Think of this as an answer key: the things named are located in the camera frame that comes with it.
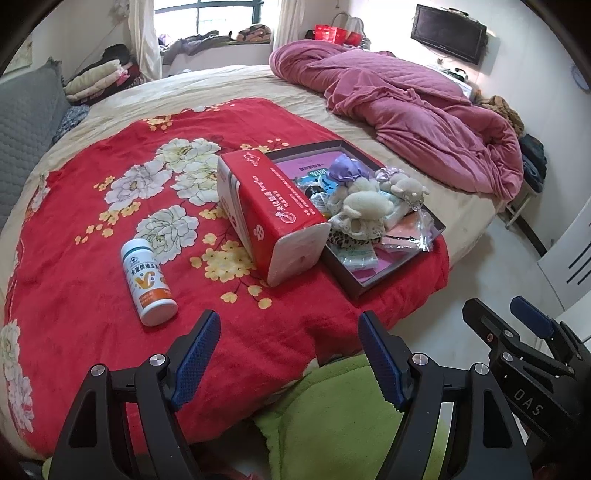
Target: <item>folded clothes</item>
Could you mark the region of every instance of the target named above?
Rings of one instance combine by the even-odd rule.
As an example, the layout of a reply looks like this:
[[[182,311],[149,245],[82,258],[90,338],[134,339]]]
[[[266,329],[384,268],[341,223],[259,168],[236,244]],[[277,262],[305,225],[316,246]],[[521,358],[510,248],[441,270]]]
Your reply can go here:
[[[119,60],[111,60],[93,69],[87,70],[82,75],[75,77],[64,87],[66,95],[75,95],[88,87],[93,86],[100,79],[105,78],[121,68]]]
[[[103,57],[99,61],[88,65],[78,73],[78,76],[111,60],[119,60],[121,65],[125,65],[131,61],[131,53],[129,53],[129,49],[122,43],[111,45],[105,49]]]
[[[105,90],[108,86],[116,83],[122,76],[126,77],[125,80],[127,80],[129,78],[129,74],[128,74],[127,70],[125,70],[123,67],[120,66],[113,73],[99,79],[94,85],[92,85],[92,86],[90,86],[78,93],[75,93],[74,95],[66,95],[66,98],[70,102],[77,102],[78,100],[86,98],[94,93],[100,92],[101,90]]]
[[[527,184],[534,189],[535,192],[541,193],[542,189],[544,188],[544,179],[542,178],[540,172],[535,167],[533,162],[526,157],[525,155],[521,156],[523,158],[523,178],[527,182]]]
[[[530,134],[524,135],[519,139],[519,147],[528,160],[536,167],[542,179],[546,178],[546,155],[544,154],[544,144],[536,137]]]

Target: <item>pink blanket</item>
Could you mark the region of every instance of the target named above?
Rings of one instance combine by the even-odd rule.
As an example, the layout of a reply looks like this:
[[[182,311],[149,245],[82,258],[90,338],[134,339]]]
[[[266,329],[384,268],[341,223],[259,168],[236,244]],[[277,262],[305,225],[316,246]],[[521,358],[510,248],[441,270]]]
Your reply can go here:
[[[380,142],[434,179],[507,201],[519,192],[523,165],[510,124],[440,73],[317,40],[287,44],[269,63],[278,77],[323,92],[336,115],[375,127]]]

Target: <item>plastic bag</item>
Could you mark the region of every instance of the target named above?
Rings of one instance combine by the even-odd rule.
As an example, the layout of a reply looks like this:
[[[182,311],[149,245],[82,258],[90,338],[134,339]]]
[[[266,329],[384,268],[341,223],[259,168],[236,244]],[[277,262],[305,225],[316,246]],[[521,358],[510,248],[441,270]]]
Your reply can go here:
[[[329,244],[329,248],[350,272],[370,270],[378,266],[378,256],[371,244],[355,245],[348,248],[339,248],[334,244]]]
[[[430,252],[433,249],[433,218],[425,210],[411,213],[388,230],[376,247],[386,252]]]

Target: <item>red floral blanket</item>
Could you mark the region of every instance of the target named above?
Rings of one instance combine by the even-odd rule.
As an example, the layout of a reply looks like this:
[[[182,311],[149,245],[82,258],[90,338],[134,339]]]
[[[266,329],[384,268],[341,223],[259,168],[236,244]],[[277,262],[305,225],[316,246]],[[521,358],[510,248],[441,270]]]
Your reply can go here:
[[[49,174],[27,213],[0,330],[23,439],[50,454],[93,364],[139,365],[204,309],[219,313],[222,336],[178,417],[189,442],[214,438],[310,368],[358,351],[362,310],[391,327],[443,288],[441,238],[358,304],[321,264],[273,289],[259,279],[216,204],[217,156],[335,138],[268,100],[242,99],[138,121]],[[175,319],[152,329],[139,321],[119,257],[135,236],[152,243],[179,305]],[[136,410],[129,421],[143,450]]]

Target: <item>white peony print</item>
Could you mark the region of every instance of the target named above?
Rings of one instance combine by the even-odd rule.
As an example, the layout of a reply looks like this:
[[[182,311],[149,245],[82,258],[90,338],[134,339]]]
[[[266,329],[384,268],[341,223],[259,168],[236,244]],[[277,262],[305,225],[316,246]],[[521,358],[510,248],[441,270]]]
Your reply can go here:
[[[35,417],[33,415],[33,399],[31,394],[33,388],[28,377],[22,376],[22,368],[16,364],[14,366],[14,378],[8,381],[8,401],[10,402],[12,416],[21,430],[33,432],[31,423]]]
[[[218,202],[217,170],[203,168],[190,171],[176,177],[177,183],[172,189],[177,191],[178,198],[189,199],[193,205],[201,206],[210,202]]]
[[[163,185],[173,176],[169,170],[162,170],[163,167],[164,163],[156,159],[131,167],[111,184],[105,196],[105,202],[112,204],[109,210],[119,211],[137,198],[149,199],[163,191]]]
[[[18,366],[18,355],[20,347],[18,346],[18,337],[21,329],[17,321],[8,322],[0,330],[0,359],[4,363],[4,376],[10,381],[14,378],[14,368]]]
[[[156,259],[165,264],[174,260],[184,247],[195,244],[199,220],[186,215],[179,205],[153,213],[137,226],[136,238],[144,238],[152,245]]]
[[[206,162],[215,162],[217,168],[218,156],[215,152],[219,150],[218,144],[204,138],[196,138],[192,142],[175,138],[156,151],[156,160],[166,163],[166,168],[175,173],[194,171]]]
[[[41,175],[40,177],[40,182],[39,182],[39,187],[37,189],[37,193],[35,194],[35,196],[33,197],[33,200],[31,201],[31,210],[33,212],[36,212],[37,210],[39,210],[39,207],[41,206],[41,202],[43,202],[43,200],[45,200],[45,197],[47,197],[47,194],[50,192],[50,188],[47,187],[47,173],[44,173]]]

